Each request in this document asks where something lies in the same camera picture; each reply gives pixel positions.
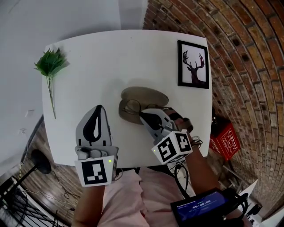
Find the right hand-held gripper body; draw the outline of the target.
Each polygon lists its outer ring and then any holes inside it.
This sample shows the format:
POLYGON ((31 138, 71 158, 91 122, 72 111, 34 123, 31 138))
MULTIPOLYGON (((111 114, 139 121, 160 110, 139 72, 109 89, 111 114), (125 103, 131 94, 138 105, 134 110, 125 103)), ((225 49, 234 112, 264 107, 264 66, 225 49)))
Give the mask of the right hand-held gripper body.
POLYGON ((178 131, 171 122, 162 129, 161 134, 155 140, 152 152, 161 164, 174 163, 192 153, 188 131, 178 131))

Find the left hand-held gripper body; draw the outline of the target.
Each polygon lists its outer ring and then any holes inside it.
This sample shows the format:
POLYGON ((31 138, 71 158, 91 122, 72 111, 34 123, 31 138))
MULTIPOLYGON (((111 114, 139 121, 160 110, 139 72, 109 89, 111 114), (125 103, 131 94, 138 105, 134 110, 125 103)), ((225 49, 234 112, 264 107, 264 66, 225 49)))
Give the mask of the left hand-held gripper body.
POLYGON ((115 181, 118 147, 76 146, 76 171, 83 187, 105 186, 115 181))

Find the person's right hand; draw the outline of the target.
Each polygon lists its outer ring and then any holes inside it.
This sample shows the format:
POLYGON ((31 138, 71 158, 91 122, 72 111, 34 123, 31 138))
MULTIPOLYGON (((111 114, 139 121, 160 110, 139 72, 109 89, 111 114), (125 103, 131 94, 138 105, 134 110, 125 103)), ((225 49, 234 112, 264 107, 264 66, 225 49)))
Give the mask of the person's right hand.
POLYGON ((163 111, 174 121, 179 131, 183 129, 186 129, 188 133, 193 131, 193 125, 188 118, 182 117, 177 111, 170 107, 164 108, 163 111))

